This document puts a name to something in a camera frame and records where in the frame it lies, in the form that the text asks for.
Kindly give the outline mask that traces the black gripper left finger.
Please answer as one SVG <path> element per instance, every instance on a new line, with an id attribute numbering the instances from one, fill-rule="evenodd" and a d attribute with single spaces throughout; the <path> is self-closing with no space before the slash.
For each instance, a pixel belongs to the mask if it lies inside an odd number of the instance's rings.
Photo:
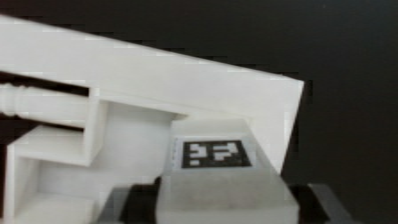
<path id="1" fill-rule="evenodd" d="M 111 189 L 93 224 L 156 224 L 157 185 Z"/>

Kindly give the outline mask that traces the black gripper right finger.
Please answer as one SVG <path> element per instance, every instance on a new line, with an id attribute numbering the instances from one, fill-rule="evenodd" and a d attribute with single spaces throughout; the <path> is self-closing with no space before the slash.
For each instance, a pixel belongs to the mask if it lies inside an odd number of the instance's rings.
<path id="1" fill-rule="evenodd" d="M 298 202 L 298 224 L 358 224 L 324 184 L 291 184 Z"/>

